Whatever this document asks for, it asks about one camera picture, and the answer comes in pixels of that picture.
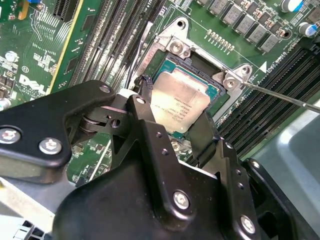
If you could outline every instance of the black plastic bracket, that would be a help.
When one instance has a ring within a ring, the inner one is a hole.
[[[155,123],[149,103],[139,95],[127,100],[126,108],[131,116],[132,131],[122,145],[112,144],[112,161],[120,165],[130,151],[141,151],[155,215],[170,230],[183,230],[196,215],[196,208],[172,148],[166,129]],[[189,206],[181,209],[174,201],[174,193],[187,196]]]
[[[2,111],[0,128],[12,128],[21,138],[12,144],[0,144],[0,176],[34,183],[60,179],[83,115],[92,107],[110,105],[115,96],[103,82],[91,80]],[[58,154],[40,151],[39,143],[47,138],[61,143]]]
[[[255,211],[266,239],[320,239],[258,161],[242,162],[249,176]]]

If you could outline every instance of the silver screw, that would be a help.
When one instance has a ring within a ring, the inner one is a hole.
[[[182,43],[180,41],[174,41],[170,45],[170,50],[172,53],[178,55],[178,54],[182,53],[182,51],[184,50],[184,46],[182,45]]]
[[[111,92],[111,91],[110,91],[110,88],[107,87],[106,85],[102,85],[102,86],[99,87],[99,88],[100,88],[100,90],[101,90],[102,92],[104,92],[104,93],[106,93],[106,94],[108,94],[108,93]]]
[[[228,148],[230,148],[230,149],[233,149],[234,147],[230,144],[230,143],[228,143],[228,142],[225,142],[225,145],[228,147]]]
[[[230,80],[230,81],[227,82],[226,85],[227,85],[228,88],[232,88],[235,85],[235,82]]]
[[[146,101],[143,98],[139,97],[139,96],[136,98],[136,101],[138,103],[140,103],[140,104],[145,104],[146,103]]]
[[[257,168],[257,169],[260,168],[259,163],[257,163],[256,161],[253,161],[253,162],[252,162],[252,165],[253,165],[255,168]]]
[[[60,153],[62,145],[58,139],[46,138],[39,143],[39,149],[44,154],[55,155]]]
[[[0,143],[1,144],[14,144],[21,138],[21,134],[13,128],[0,129]]]
[[[247,216],[242,215],[240,217],[240,221],[242,223],[243,228],[250,234],[254,234],[256,232],[256,228],[253,222]]]
[[[172,148],[175,152],[178,152],[180,150],[180,144],[176,141],[171,142]]]
[[[175,191],[173,194],[174,203],[178,208],[185,210],[189,207],[188,197],[181,191]]]

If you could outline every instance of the ram slot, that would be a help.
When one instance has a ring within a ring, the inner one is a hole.
[[[100,44],[102,37],[108,29],[109,23],[112,20],[112,16],[116,9],[117,0],[105,0],[103,6],[98,13],[98,21],[94,25],[91,37],[88,40],[87,46],[84,48],[80,62],[78,63],[76,70],[70,81],[70,86],[80,84],[85,80],[86,73],[90,67],[90,63],[94,59],[97,46]]]

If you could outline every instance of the surface mount component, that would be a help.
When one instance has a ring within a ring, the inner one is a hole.
[[[207,2],[209,2],[209,0],[197,0],[197,3],[201,4],[201,5],[206,5]]]
[[[262,16],[259,18],[258,22],[260,24],[264,25],[270,17],[271,17],[271,15],[269,13],[264,12],[262,14]]]
[[[209,10],[214,15],[219,15],[228,4],[228,0],[215,0]]]
[[[229,25],[234,25],[234,23],[237,21],[237,19],[240,17],[242,13],[242,9],[237,6],[233,5],[229,11],[227,11],[226,15],[223,17],[223,22]]]
[[[253,3],[251,3],[251,5],[248,7],[246,11],[248,14],[253,15],[254,12],[258,9],[258,7],[259,4],[254,1]]]
[[[254,25],[255,20],[249,16],[246,15],[242,21],[240,22],[240,24],[236,27],[236,31],[238,33],[241,33],[243,35],[247,34],[247,32],[250,30],[250,28]]]
[[[256,44],[262,39],[266,32],[267,29],[265,29],[262,25],[258,25],[250,34],[248,40]]]
[[[320,21],[320,7],[316,7],[306,19],[313,24]]]
[[[277,44],[279,41],[279,38],[277,38],[275,35],[271,34],[265,42],[261,45],[260,49],[264,52],[268,53],[271,51],[271,49]]]

